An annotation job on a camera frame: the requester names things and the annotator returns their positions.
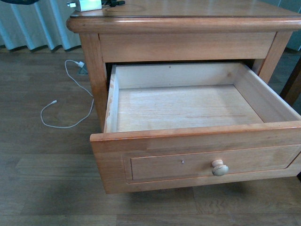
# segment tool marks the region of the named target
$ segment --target nightstand top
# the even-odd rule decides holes
[[[258,0],[126,0],[126,4],[77,12],[74,17],[300,17]]]

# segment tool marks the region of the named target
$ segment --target wooden nightstand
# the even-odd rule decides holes
[[[127,0],[67,26],[89,70],[107,193],[300,172],[301,116],[265,84],[300,14],[255,0]]]

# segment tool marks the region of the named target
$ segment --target drawer front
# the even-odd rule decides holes
[[[90,140],[108,194],[290,177],[301,170],[300,121],[103,133]],[[228,174],[212,176],[217,159]]]
[[[212,175],[211,163],[221,159],[229,167],[228,174],[286,168],[300,152],[300,145],[278,146],[172,154],[162,156],[125,157],[129,183],[137,181],[206,177]]]

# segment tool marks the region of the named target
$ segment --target curtain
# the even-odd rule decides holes
[[[32,5],[15,5],[0,1],[0,45],[7,49],[27,46],[32,50],[47,45],[69,49],[80,45],[78,34],[66,27],[74,11],[68,0],[40,0]]]

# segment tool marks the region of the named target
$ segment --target charger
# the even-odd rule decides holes
[[[75,8],[76,11],[84,12],[90,10],[102,9],[101,0],[74,0],[67,2],[67,6]]]

